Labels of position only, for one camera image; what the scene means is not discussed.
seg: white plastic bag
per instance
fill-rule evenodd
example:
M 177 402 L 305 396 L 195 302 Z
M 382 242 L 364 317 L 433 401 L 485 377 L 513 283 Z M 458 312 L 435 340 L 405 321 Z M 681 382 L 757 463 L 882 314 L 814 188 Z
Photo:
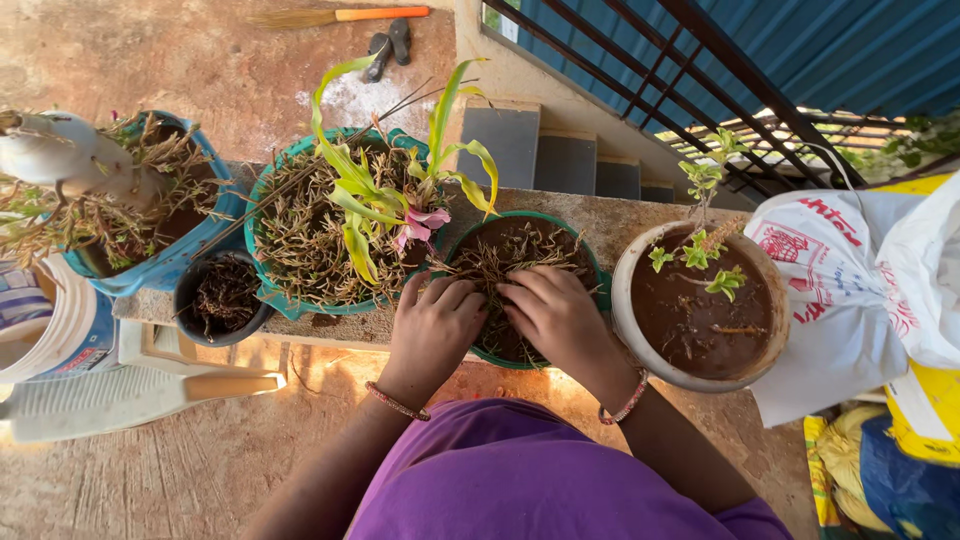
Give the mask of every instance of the white plastic bag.
M 874 246 L 922 200 L 823 189 L 784 193 L 756 209 L 744 234 L 777 264 L 793 311 L 790 340 L 777 363 L 751 384 L 765 427 L 906 372 Z
M 894 225 L 876 269 L 906 352 L 925 366 L 960 369 L 960 173 Z

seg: broom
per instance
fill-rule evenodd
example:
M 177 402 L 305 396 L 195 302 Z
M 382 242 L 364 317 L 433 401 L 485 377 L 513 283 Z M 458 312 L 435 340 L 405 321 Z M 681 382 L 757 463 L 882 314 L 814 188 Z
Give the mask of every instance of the broom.
M 247 21 L 270 30 L 289 30 L 323 26 L 331 22 L 364 19 L 392 19 L 399 17 L 426 17 L 430 9 L 415 8 L 373 8 L 369 10 L 282 10 L 264 12 L 247 17 Z

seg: person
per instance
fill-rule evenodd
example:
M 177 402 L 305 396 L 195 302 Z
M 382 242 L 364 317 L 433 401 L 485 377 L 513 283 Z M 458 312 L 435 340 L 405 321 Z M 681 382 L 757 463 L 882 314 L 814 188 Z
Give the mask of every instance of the person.
M 617 425 L 633 456 L 520 399 L 444 402 L 414 420 L 477 337 L 487 300 L 451 278 L 418 300 L 418 274 L 400 295 L 372 393 L 253 516 L 245 538 L 791 538 L 736 469 L 642 384 L 572 274 L 537 266 L 510 279 L 497 287 L 514 304 L 504 307 L 511 323 L 601 412 L 629 408 Z

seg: concrete ledge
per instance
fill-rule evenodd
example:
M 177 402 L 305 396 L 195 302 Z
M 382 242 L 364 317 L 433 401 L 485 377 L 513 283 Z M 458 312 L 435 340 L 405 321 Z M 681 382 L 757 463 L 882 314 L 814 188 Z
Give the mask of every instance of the concrete ledge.
M 230 169 L 239 182 L 252 185 L 249 167 L 231 162 Z M 254 165 L 261 170 L 263 165 Z M 450 246 L 473 224 L 483 218 L 483 212 L 469 203 L 459 186 L 449 185 L 448 193 L 453 216 L 445 233 L 441 254 L 446 256 Z M 657 225 L 686 219 L 689 207 L 644 201 L 628 201 L 586 195 L 569 195 L 527 189 L 500 189 L 496 199 L 497 210 L 530 210 L 550 214 L 564 220 L 575 230 L 584 232 L 584 239 L 597 257 L 600 267 L 612 272 L 620 254 L 639 234 Z M 710 218 L 724 221 L 745 212 L 712 210 Z M 173 295 L 152 289 L 140 289 L 135 295 L 118 298 L 113 307 L 114 316 L 121 319 L 174 325 Z M 393 330 L 394 310 L 382 307 L 374 311 L 338 317 L 331 324 L 329 317 L 307 314 L 299 321 L 289 321 L 274 315 L 254 335 L 279 341 L 309 345 L 324 345 L 360 351 L 386 351 Z

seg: purple shirt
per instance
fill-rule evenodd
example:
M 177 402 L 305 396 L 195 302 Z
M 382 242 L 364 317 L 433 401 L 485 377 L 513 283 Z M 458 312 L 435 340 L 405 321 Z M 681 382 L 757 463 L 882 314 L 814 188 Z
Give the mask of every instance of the purple shirt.
M 351 540 L 792 538 L 763 500 L 710 515 L 540 405 L 486 399 L 430 410 L 380 465 Z

